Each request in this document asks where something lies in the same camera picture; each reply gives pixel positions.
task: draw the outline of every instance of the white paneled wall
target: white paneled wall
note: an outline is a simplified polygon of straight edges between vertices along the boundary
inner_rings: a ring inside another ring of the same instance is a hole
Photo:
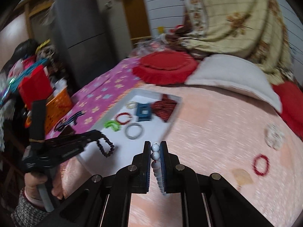
[[[183,24],[184,3],[182,0],[145,0],[152,36],[158,35],[157,28],[163,26],[165,32]]]
[[[293,71],[296,79],[303,84],[303,25],[286,0],[277,0],[280,4],[284,23],[288,30],[289,45],[293,56]]]

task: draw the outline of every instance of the knitted gray sleeve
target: knitted gray sleeve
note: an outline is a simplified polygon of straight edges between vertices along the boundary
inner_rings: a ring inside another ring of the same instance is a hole
[[[34,227],[48,215],[47,212],[35,208],[20,192],[19,203],[11,218],[16,227]]]

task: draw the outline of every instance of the purple blanket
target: purple blanket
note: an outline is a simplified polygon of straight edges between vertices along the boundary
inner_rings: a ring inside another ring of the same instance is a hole
[[[121,94],[135,87],[140,78],[132,74],[132,68],[137,64],[137,58],[125,59],[112,70],[97,77],[72,96],[75,106],[65,115],[65,118],[68,119],[76,112],[82,110],[86,112],[77,119],[77,125],[70,124],[76,133],[83,133],[89,130]],[[60,132],[54,132],[53,128],[46,136],[46,139],[57,137],[59,134]]]

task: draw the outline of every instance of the white pillow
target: white pillow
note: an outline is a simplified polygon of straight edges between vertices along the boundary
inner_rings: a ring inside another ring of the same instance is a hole
[[[279,113],[282,104],[265,74],[253,63],[239,57],[215,54],[205,58],[189,76],[187,85],[208,85],[228,89],[266,101]]]

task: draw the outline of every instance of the orange basket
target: orange basket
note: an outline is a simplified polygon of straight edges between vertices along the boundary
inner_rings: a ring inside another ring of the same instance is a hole
[[[48,134],[51,129],[72,109],[72,101],[67,93],[67,89],[62,90],[49,103],[46,104],[46,117],[44,130]],[[28,117],[25,122],[25,127],[31,125],[31,120]]]

